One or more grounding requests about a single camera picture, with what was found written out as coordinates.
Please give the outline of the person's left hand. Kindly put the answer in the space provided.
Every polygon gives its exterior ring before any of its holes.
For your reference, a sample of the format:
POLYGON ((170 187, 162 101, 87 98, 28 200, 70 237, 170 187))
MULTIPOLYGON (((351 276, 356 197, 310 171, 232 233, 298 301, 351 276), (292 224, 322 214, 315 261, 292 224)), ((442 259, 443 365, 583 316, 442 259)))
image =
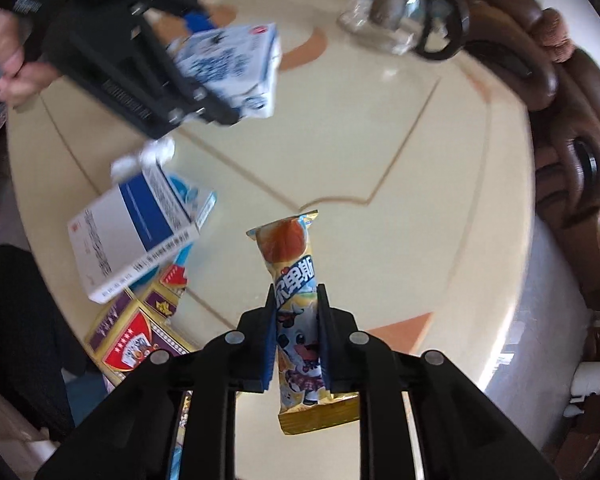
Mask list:
POLYGON ((18 16, 0 10, 0 102, 19 106, 46 89, 60 73, 45 62, 26 62, 18 16))

